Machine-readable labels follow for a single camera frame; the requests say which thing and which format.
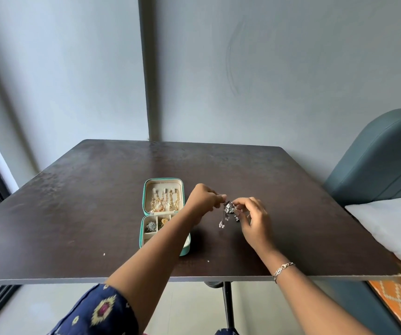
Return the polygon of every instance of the silver bracelet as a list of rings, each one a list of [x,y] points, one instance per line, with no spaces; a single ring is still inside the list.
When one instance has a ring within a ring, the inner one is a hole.
[[[283,269],[286,269],[288,266],[295,266],[295,263],[293,263],[293,262],[286,263],[286,264],[282,265],[281,267],[279,267],[278,270],[276,271],[276,273],[273,274],[273,281],[275,281],[276,284],[278,284],[278,282],[276,282],[278,275],[280,275],[280,273],[283,271]]]

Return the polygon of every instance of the wooden tabletop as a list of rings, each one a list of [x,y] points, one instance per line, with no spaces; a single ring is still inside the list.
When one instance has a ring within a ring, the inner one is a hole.
[[[254,196],[277,247],[309,276],[398,274],[387,250],[280,147],[85,140],[0,204],[0,284],[102,282],[139,249],[146,180]],[[270,280],[238,223],[204,216],[173,281]]]

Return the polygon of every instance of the sleeve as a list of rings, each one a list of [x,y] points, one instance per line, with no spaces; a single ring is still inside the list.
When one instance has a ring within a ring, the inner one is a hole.
[[[137,335],[138,323],[132,308],[115,288],[96,285],[49,334]]]

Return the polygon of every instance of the pillow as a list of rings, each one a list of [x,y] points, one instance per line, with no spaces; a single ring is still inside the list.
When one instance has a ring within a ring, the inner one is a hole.
[[[401,260],[401,198],[347,205],[372,236]]]

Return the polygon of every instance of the teal jewelry box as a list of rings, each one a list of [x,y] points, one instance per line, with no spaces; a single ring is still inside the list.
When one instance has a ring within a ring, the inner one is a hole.
[[[166,223],[171,223],[185,205],[183,182],[176,178],[149,179],[143,187],[143,212],[140,227],[140,248],[148,242]],[[180,256],[190,251],[191,234],[188,234]]]

